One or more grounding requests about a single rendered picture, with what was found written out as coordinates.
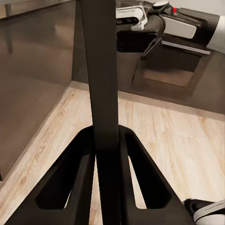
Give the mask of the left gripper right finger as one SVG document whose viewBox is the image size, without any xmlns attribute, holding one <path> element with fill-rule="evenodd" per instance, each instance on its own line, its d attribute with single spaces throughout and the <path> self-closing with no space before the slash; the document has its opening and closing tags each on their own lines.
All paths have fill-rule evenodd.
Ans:
<svg viewBox="0 0 225 225">
<path fill-rule="evenodd" d="M 136 207 L 130 156 L 147 209 Z M 119 125 L 121 225 L 197 225 L 136 133 Z"/>
</svg>

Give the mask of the poster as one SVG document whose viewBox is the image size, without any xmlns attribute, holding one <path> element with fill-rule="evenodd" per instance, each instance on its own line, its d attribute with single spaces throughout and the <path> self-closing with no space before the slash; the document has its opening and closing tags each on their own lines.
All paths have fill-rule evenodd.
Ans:
<svg viewBox="0 0 225 225">
<path fill-rule="evenodd" d="M 116 0 L 80 0 L 103 225 L 121 225 Z"/>
</svg>

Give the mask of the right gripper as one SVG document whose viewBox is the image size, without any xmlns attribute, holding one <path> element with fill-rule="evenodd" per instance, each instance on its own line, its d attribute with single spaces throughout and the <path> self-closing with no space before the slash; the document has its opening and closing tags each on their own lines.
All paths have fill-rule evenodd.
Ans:
<svg viewBox="0 0 225 225">
<path fill-rule="evenodd" d="M 117 33 L 117 51 L 120 53 L 143 53 L 148 47 L 148 43 L 153 38 L 153 42 L 142 55 L 141 60 L 145 61 L 150 59 L 155 54 L 162 51 L 162 39 L 157 34 L 137 34 L 137 33 L 150 33 L 156 32 L 160 36 L 160 26 L 153 20 L 148 19 L 147 23 L 143 26 L 143 30 L 121 30 Z"/>
</svg>

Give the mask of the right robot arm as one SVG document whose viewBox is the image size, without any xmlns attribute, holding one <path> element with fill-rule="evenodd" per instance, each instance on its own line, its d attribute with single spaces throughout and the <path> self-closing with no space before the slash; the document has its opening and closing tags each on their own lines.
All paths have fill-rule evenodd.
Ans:
<svg viewBox="0 0 225 225">
<path fill-rule="evenodd" d="M 162 39 L 168 34 L 187 42 L 225 53 L 225 16 L 219 16 L 181 7 L 173 14 L 169 1 L 155 3 L 146 18 L 142 5 L 116 8 L 116 25 L 131 24 L 131 30 L 117 33 L 117 51 L 120 53 L 143 53 L 153 42 L 141 60 L 150 59 L 162 51 Z M 137 34 L 156 32 L 158 34 Z"/>
</svg>

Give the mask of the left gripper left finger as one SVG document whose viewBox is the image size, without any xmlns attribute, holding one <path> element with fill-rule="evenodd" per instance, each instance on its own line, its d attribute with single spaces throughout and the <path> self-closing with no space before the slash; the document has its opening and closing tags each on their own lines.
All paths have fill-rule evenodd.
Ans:
<svg viewBox="0 0 225 225">
<path fill-rule="evenodd" d="M 81 130 L 4 225 L 89 225 L 94 139 Z"/>
</svg>

